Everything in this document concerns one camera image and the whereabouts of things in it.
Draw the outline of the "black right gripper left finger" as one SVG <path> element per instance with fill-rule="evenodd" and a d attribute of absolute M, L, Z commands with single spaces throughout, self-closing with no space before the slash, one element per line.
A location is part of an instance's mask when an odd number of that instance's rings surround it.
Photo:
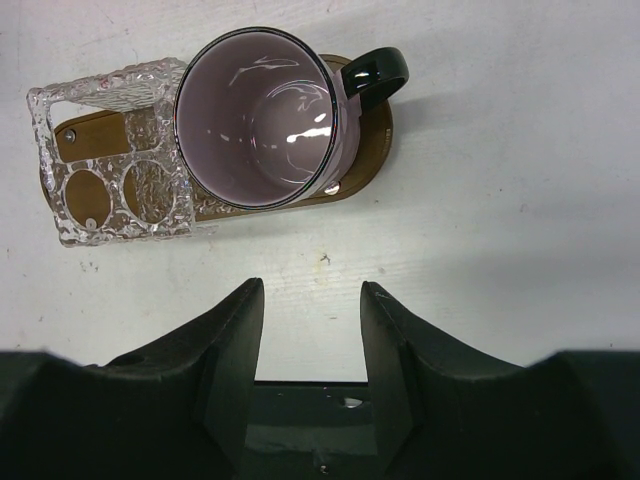
<path fill-rule="evenodd" d="M 245 281 L 211 310 L 103 366 L 1 356 L 5 479 L 231 479 L 264 318 Z"/>

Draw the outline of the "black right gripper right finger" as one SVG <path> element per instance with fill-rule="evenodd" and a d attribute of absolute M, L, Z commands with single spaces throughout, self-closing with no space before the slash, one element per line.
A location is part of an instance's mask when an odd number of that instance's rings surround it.
<path fill-rule="evenodd" d="M 635 479 L 639 356 L 562 351 L 527 367 L 361 289 L 361 334 L 388 479 Z"/>

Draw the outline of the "clear acrylic toothbrush holder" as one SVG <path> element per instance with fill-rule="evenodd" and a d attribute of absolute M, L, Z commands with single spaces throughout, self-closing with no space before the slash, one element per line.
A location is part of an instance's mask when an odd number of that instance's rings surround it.
<path fill-rule="evenodd" d="M 233 213 L 196 185 L 177 151 L 174 96 L 185 69 L 168 57 L 28 91 L 62 245 L 188 236 Z"/>

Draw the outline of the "lilac mug black handle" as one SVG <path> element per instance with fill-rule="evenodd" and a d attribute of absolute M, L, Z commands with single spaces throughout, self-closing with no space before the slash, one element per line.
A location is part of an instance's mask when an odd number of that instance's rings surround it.
<path fill-rule="evenodd" d="M 357 156 L 361 116 L 409 77 L 395 47 L 333 71 L 288 32 L 236 29 L 188 64 L 175 97 L 176 145 L 217 200 L 243 210 L 280 208 L 341 181 Z"/>

